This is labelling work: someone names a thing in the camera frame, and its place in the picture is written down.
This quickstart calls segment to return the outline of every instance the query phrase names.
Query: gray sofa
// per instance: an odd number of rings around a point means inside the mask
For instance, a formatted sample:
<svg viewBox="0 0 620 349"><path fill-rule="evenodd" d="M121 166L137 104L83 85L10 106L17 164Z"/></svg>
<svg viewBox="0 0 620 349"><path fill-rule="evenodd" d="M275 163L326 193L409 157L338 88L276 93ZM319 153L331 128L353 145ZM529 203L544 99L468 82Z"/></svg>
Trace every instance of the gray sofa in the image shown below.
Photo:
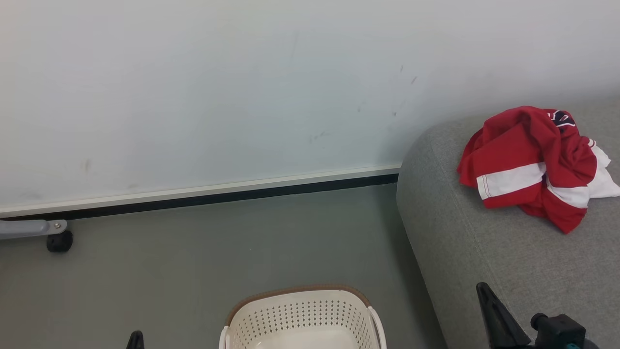
<svg viewBox="0 0 620 349"><path fill-rule="evenodd" d="M559 107L609 155L620 183L620 99ZM488 348L475 289L485 281L531 338L532 315L564 313L601 349L620 347L620 197L591 200L568 235L517 207L486 209L475 189L459 184L456 167L488 117L426 131L398 180L399 210L446 343Z"/></svg>

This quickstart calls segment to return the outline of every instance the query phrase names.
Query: gray floor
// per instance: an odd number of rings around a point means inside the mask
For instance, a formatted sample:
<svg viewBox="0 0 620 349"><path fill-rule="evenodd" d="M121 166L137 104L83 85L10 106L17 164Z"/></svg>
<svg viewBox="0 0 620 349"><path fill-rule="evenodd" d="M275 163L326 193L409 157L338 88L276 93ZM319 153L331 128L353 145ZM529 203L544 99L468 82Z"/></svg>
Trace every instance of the gray floor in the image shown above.
<svg viewBox="0 0 620 349"><path fill-rule="evenodd" d="M396 185L71 222L75 243L0 242L0 348L216 348L246 296L361 290L390 348L445 348L395 203Z"/></svg>

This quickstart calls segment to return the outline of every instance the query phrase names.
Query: white plastic basket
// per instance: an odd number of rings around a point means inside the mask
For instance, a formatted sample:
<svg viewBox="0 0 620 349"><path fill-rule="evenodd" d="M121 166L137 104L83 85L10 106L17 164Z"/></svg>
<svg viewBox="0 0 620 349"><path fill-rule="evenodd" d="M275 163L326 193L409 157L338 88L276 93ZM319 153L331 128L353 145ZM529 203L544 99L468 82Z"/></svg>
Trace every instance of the white plastic basket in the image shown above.
<svg viewBox="0 0 620 349"><path fill-rule="evenodd" d="M356 289L320 285L249 297L230 313L219 349L386 349L381 320Z"/></svg>

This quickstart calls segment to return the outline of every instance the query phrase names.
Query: brown basket rim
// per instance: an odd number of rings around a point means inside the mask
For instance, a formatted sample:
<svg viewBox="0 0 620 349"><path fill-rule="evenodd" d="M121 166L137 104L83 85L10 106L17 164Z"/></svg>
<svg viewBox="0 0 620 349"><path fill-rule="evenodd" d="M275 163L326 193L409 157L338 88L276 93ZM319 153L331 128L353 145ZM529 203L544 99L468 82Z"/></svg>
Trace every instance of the brown basket rim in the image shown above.
<svg viewBox="0 0 620 349"><path fill-rule="evenodd" d="M230 314L228 314L228 317L226 318L226 326L231 325L231 322L233 321L232 319L237 314L239 309L243 308L248 303L258 301L259 299L281 296L283 294L306 292L306 291L346 291L346 292L356 295L357 298L359 298L366 307L370 306L370 301L368 300L368 298L366 298L366 296L364 296L362 292L358 291L357 289L351 286L347 286L343 284L317 284L317 285L308 285L308 286L297 286L297 287L283 288L283 289L277 289L274 291L258 293L253 296L249 296L245 298L241 302L237 303L237 305L234 306Z"/></svg>

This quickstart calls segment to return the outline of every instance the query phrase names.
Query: white baseboard trim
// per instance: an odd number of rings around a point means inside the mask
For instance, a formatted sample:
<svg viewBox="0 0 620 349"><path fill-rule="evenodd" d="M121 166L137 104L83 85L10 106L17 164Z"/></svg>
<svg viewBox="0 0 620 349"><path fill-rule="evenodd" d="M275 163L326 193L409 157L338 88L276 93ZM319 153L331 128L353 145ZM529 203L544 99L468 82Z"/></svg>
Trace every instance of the white baseboard trim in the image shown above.
<svg viewBox="0 0 620 349"><path fill-rule="evenodd" d="M22 215L47 214L54 212L73 211L81 209L93 209L97 207L117 206L125 204L138 204L141 202L182 199L185 197L205 196L224 193L235 193L256 189L268 189L299 184L320 183L338 181L341 179L363 178L371 176L393 175L398 173L401 164L389 166L375 166L356 168L353 170L331 171L322 173L302 174L281 178L260 179L257 181L236 182L217 184L194 188L172 189L153 191L150 193L126 194L95 199L82 199L74 201L53 202L49 204L36 204L0 208L0 218L15 217Z"/></svg>

